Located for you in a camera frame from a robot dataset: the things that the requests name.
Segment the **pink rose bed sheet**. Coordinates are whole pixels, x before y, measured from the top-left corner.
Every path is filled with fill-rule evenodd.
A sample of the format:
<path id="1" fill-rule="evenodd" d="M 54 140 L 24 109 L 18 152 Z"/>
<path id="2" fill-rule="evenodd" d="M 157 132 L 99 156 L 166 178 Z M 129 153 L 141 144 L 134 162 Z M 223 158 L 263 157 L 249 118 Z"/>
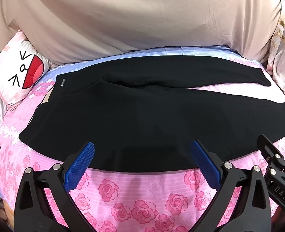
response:
<path id="1" fill-rule="evenodd" d="M 0 196 L 14 209 L 22 173 L 49 169 L 59 161 L 38 154 L 21 143 L 36 107 L 53 87 L 56 76 L 116 59 L 158 55 L 199 55 L 231 60 L 250 67 L 263 65 L 245 59 L 225 47 L 177 47 L 137 51 L 113 57 L 60 66 L 49 71 L 15 109 L 7 111 L 0 126 Z M 285 102 L 285 96 L 272 78 L 270 87 L 259 84 L 227 84 L 199 87 L 198 90 Z M 259 151 L 231 160 L 237 168 L 258 165 L 263 175 L 267 161 Z M 187 231 L 206 210 L 216 191 L 211 189 L 199 169 L 159 174 L 125 174 L 88 169 L 77 188 L 70 192 L 77 207 L 97 231 Z"/>

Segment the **beige quilt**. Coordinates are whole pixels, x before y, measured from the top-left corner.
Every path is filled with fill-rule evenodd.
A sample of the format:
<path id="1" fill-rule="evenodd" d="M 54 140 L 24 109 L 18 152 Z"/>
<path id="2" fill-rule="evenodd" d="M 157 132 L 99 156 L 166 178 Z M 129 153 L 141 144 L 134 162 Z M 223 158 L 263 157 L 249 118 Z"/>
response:
<path id="1" fill-rule="evenodd" d="M 281 0 L 0 0 L 0 48 L 21 30 L 56 64 L 220 45 L 262 60 L 280 12 Z"/>

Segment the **black pants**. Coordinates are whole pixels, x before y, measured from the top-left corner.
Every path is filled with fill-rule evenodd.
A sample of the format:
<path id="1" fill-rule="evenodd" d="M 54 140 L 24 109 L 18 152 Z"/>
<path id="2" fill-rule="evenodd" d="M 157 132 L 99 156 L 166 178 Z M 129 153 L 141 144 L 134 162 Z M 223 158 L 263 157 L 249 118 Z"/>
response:
<path id="1" fill-rule="evenodd" d="M 231 160 L 254 152 L 261 134 L 285 136 L 285 103 L 202 90 L 228 83 L 271 85 L 260 68 L 214 57 L 95 64 L 58 75 L 19 138 L 59 161 L 92 142 L 91 168 L 141 173 L 194 168 L 194 140 Z"/>

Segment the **white cartoon face pillow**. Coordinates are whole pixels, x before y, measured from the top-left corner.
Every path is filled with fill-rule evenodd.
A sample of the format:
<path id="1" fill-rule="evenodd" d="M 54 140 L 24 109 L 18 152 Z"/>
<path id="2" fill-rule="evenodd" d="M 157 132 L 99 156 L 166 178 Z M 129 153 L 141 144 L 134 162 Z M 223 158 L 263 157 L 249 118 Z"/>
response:
<path id="1" fill-rule="evenodd" d="M 52 62 L 18 30 L 0 53 L 0 98 L 7 108 L 17 108 L 51 67 Z"/>

